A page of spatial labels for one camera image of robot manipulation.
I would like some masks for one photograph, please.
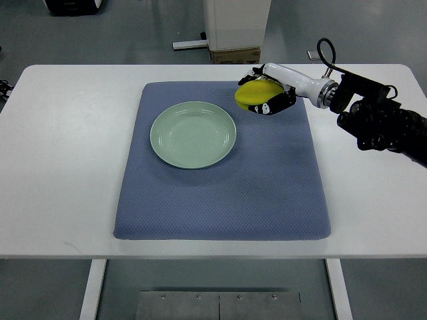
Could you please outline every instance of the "cardboard box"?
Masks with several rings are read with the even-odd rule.
[[[260,63],[260,47],[238,50],[211,51],[211,61],[214,65],[253,64]]]

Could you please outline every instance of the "table leg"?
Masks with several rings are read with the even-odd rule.
[[[339,259],[325,259],[337,320],[353,320]]]
[[[81,306],[80,320],[96,319],[106,263],[106,259],[92,260],[89,277],[87,278],[85,297]]]

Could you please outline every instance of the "plate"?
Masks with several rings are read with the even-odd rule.
[[[174,105],[153,122],[150,141],[160,159],[199,169],[217,163],[233,148],[236,125],[222,108],[202,101]]]

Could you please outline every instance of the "metal plate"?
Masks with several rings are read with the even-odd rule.
[[[141,291],[137,320],[302,320],[294,292]]]
[[[216,292],[140,291],[136,320],[218,320]]]
[[[298,292],[222,292],[221,320],[302,320]]]

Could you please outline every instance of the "black cable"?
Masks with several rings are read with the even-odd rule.
[[[392,88],[392,89],[394,90],[394,96],[393,96],[393,97],[391,97],[390,99],[394,99],[394,98],[396,98],[396,97],[398,96],[398,88],[396,88],[396,87],[395,87],[395,86],[393,86],[393,85],[388,85],[387,87]]]
[[[330,62],[328,62],[328,61],[326,60],[325,56],[324,56],[324,55],[323,55],[323,53],[322,53],[322,50],[320,49],[320,45],[321,45],[323,42],[326,42],[326,43],[329,45],[329,47],[330,47],[330,49],[331,49],[331,51],[332,51],[332,62],[331,62],[331,63],[330,63]],[[321,38],[321,39],[318,41],[317,49],[318,49],[318,55],[319,55],[319,57],[320,57],[320,60],[322,60],[322,62],[323,62],[323,63],[324,63],[328,68],[331,68],[332,70],[339,71],[339,72],[341,72],[341,73],[347,73],[347,71],[346,71],[346,70],[341,69],[341,68],[339,68],[339,67],[337,67],[337,66],[335,66],[335,65],[334,65],[335,60],[336,60],[335,47],[334,47],[334,45],[332,44],[332,42],[331,42],[328,38]]]

